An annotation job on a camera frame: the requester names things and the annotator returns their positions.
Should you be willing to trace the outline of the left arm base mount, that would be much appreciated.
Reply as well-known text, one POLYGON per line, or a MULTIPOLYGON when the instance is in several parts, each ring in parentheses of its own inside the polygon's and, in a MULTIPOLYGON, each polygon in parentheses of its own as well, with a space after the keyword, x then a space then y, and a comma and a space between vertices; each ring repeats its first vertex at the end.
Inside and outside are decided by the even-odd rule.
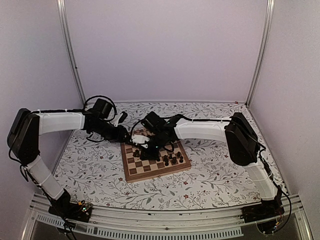
POLYGON ((52 215, 59 216, 62 219, 88 223, 91 218, 92 210, 93 204, 85 202, 84 200, 76 203, 68 200, 54 200, 51 203, 48 212, 52 215))

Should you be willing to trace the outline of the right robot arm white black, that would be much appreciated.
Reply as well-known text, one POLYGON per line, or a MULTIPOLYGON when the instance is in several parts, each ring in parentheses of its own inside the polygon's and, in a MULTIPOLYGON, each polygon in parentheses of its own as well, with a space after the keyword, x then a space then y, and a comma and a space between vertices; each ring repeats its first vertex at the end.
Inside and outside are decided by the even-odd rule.
POLYGON ((156 160, 160 149, 179 140, 225 142, 231 161, 247 171, 261 198, 260 204, 244 207, 242 216, 258 220, 284 214, 281 201, 284 193, 275 183, 273 172, 262 156, 266 148, 259 143, 257 134, 241 112, 222 119, 192 119, 176 114, 168 120, 151 112, 141 124, 152 133, 149 137, 135 134, 131 138, 135 145, 142 147, 141 159, 156 160))

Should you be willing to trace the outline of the dark chess piece corner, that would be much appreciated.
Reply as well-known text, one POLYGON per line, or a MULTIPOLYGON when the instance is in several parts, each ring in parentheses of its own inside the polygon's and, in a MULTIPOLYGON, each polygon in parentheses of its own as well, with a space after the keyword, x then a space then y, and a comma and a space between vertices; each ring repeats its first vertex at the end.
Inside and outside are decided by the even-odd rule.
POLYGON ((177 152, 176 157, 179 159, 180 163, 183 163, 184 158, 180 151, 177 152))

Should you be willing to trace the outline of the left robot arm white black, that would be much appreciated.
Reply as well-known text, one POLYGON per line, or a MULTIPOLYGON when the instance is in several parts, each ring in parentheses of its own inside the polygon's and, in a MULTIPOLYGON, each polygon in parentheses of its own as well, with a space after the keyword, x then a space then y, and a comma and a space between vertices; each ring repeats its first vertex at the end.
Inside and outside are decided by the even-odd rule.
POLYGON ((89 217, 92 204, 84 200, 73 203, 71 196, 53 176, 40 156, 39 137, 43 134, 83 130, 98 134, 104 141, 124 143, 130 135, 121 123, 125 112, 117 113, 114 102, 96 95, 93 107, 30 111, 21 108, 7 136, 8 156, 20 164, 20 171, 31 180, 51 203, 54 213, 66 219, 89 217))

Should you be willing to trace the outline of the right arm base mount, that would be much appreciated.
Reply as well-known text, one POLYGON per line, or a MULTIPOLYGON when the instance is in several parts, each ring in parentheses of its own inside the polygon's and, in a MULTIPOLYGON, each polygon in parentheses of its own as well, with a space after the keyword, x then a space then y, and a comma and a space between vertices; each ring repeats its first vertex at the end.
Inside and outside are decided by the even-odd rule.
POLYGON ((262 221, 257 224, 258 230, 264 235, 271 235, 280 227, 284 213, 281 198, 275 198, 273 200, 261 200, 260 204, 243 207, 240 218, 245 223, 262 221))

